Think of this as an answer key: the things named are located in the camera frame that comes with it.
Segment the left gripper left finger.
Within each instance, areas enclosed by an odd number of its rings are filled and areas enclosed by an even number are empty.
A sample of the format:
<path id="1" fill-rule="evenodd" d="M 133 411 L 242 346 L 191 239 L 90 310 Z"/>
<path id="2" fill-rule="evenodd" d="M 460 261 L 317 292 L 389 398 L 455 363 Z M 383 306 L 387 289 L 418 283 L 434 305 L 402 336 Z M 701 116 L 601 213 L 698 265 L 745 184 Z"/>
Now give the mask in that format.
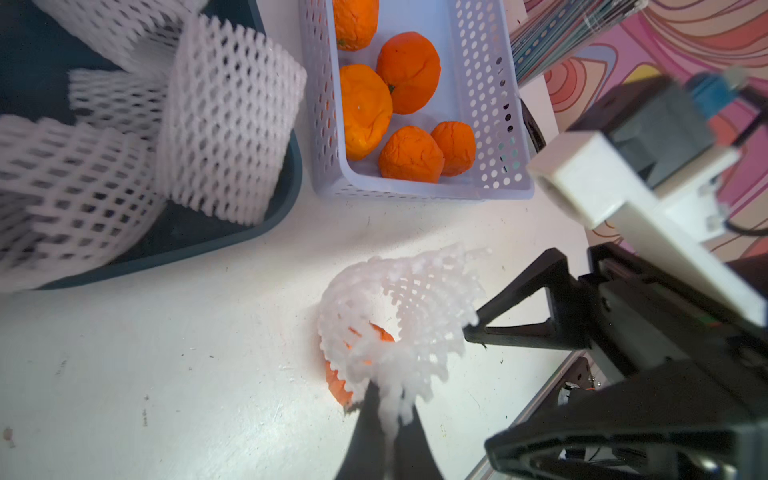
<path id="1" fill-rule="evenodd" d="M 378 417 L 379 388 L 370 383 L 336 480 L 382 480 L 387 471 L 385 435 Z"/>

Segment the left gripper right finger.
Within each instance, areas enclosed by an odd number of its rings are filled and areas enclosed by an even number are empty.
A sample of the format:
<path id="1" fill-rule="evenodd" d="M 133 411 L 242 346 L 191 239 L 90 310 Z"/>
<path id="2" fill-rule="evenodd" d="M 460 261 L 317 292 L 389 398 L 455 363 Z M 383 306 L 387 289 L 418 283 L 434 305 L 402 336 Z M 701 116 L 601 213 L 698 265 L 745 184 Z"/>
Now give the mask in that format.
<path id="1" fill-rule="evenodd" d="M 443 480 L 433 457 L 418 411 L 412 421 L 402 423 L 394 442 L 393 475 L 397 480 Z"/>

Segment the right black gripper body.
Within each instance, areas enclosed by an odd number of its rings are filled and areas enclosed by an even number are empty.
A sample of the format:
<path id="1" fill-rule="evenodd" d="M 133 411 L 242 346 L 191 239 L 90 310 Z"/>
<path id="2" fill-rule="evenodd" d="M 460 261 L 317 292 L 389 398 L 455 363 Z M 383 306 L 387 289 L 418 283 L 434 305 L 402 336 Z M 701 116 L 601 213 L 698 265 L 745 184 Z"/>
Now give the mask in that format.
<path id="1" fill-rule="evenodd" d="M 766 329 L 614 244 L 587 256 L 590 348 L 632 427 L 766 431 Z"/>

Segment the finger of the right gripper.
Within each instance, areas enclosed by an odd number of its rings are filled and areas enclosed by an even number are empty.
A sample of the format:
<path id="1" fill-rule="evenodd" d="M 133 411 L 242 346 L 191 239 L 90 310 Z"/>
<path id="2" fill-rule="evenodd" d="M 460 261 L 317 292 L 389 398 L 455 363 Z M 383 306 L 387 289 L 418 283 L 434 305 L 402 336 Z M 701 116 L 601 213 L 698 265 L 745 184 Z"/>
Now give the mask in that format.
<path id="1" fill-rule="evenodd" d="M 653 370 L 488 439 L 494 469 L 530 479 L 764 479 L 767 384 L 693 361 Z"/>
<path id="2" fill-rule="evenodd" d="M 585 291 L 565 254 L 545 250 L 477 310 L 464 338 L 484 346 L 574 351 L 588 346 Z"/>

